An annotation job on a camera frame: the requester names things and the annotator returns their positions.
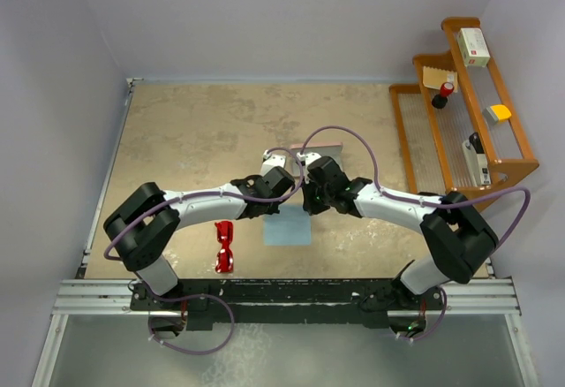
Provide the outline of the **pink glasses case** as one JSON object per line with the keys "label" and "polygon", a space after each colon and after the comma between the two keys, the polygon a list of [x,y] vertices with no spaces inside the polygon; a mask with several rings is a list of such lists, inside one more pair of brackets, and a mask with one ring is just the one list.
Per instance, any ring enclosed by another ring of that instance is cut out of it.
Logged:
{"label": "pink glasses case", "polygon": [[[293,144],[290,146],[290,152],[295,156],[301,148],[301,144]],[[342,151],[343,144],[341,142],[309,142],[305,147],[306,154],[316,153],[320,156],[330,156],[336,161],[340,168],[343,167]],[[299,177],[299,168],[294,157],[289,159],[286,168],[290,170],[290,173],[295,178]]]}

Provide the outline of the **blue cleaning cloth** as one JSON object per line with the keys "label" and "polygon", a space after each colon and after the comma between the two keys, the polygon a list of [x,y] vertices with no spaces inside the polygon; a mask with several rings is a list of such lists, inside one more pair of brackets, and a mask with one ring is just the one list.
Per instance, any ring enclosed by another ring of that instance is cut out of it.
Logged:
{"label": "blue cleaning cloth", "polygon": [[310,246],[310,216],[301,205],[282,205],[278,213],[263,216],[263,241],[269,247]]}

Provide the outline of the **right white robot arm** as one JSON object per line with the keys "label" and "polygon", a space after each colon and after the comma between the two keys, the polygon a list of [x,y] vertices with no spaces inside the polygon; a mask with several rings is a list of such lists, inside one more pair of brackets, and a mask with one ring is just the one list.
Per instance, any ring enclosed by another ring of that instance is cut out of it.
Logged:
{"label": "right white robot arm", "polygon": [[309,153],[301,160],[307,171],[303,209],[309,215],[334,209],[423,236],[429,256],[408,264],[395,279],[392,295],[399,307],[415,307],[424,292],[449,281],[468,283],[499,245],[498,237],[473,206],[443,208],[466,202],[461,193],[422,196],[394,190],[387,196],[384,188],[368,178],[348,178],[330,156]]}

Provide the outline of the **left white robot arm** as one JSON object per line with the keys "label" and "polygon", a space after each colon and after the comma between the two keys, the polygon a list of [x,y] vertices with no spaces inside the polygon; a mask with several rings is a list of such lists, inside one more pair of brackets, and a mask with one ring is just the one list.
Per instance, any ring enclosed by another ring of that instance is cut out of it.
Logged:
{"label": "left white robot arm", "polygon": [[273,215],[294,186],[295,179],[280,166],[264,175],[185,193],[147,182],[107,217],[103,229],[118,259],[149,287],[151,300],[172,309],[180,302],[182,289],[162,252],[173,234],[195,224]]}

